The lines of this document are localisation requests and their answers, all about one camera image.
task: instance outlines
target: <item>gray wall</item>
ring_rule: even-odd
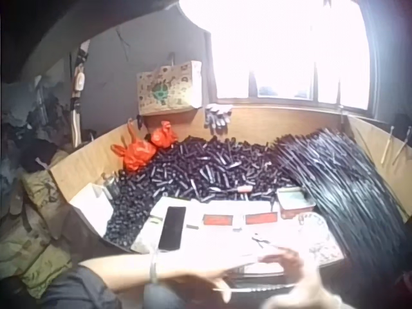
[[[379,99],[375,118],[392,123],[396,113],[412,116],[409,103],[412,39],[405,17],[394,4],[381,3],[374,14],[380,57]],[[118,30],[126,44],[122,44]],[[83,128],[105,133],[137,114],[136,74],[167,64],[175,52],[176,63],[189,60],[205,64],[204,31],[174,7],[124,23],[91,40],[82,94]],[[203,74],[203,100],[208,101]]]
[[[117,30],[130,47],[120,41]],[[176,7],[129,21],[92,38],[81,97],[83,128],[105,133],[129,117],[135,118],[136,74],[168,64],[170,52],[175,52],[177,64],[189,60],[205,62],[204,31]],[[204,100],[206,90],[203,74]]]

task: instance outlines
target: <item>sleeve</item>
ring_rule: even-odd
[[[122,303],[103,280],[86,267],[56,278],[41,299],[41,308],[121,309]]]

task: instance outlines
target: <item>wooden stick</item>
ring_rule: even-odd
[[[389,138],[388,141],[386,142],[386,146],[385,146],[385,150],[384,153],[382,155],[382,159],[380,160],[380,164],[383,165],[386,159],[386,154],[388,153],[388,149],[389,149],[389,144],[391,143],[391,138],[392,138],[392,133],[393,133],[393,126],[391,126],[391,133],[389,134]]]
[[[398,159],[398,157],[399,157],[400,153],[402,152],[403,148],[405,148],[405,146],[406,146],[406,144],[407,144],[407,141],[409,140],[409,136],[410,136],[410,134],[411,134],[411,130],[412,130],[412,127],[409,126],[408,129],[407,129],[405,141],[404,141],[403,145],[399,148],[399,150],[398,150],[398,152],[397,152],[397,155],[396,155],[395,158],[393,159],[392,165],[395,164],[395,162],[396,162],[396,160]]]

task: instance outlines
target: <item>canvas tote bag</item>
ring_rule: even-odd
[[[178,113],[201,107],[201,62],[160,66],[137,75],[141,116]]]

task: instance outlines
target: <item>bright window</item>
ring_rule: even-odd
[[[181,0],[181,6],[211,33],[215,99],[286,98],[368,108],[370,51],[353,1]]]

